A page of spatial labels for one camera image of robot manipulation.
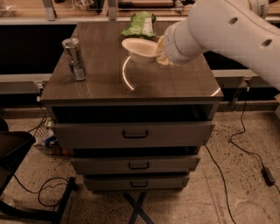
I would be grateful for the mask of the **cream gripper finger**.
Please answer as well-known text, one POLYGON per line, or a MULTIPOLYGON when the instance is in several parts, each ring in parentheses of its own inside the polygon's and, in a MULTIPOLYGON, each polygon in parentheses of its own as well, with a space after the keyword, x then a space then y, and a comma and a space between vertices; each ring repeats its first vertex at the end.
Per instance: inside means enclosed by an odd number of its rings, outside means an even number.
POLYGON ((168 59, 165 49, 164 49, 164 37, 161 36, 157 42, 157 47, 156 47, 156 60, 157 63, 163 65, 163 66, 169 66, 172 65, 172 62, 168 59))

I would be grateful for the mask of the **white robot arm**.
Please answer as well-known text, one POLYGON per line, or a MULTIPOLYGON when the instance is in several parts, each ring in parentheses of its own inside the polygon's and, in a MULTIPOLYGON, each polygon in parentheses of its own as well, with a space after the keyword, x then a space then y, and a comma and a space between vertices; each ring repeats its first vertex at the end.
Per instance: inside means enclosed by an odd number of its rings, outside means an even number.
POLYGON ((183 65, 214 52, 251 69, 280 90, 280 30, 242 0, 197 0, 185 20, 157 42, 157 61, 183 65))

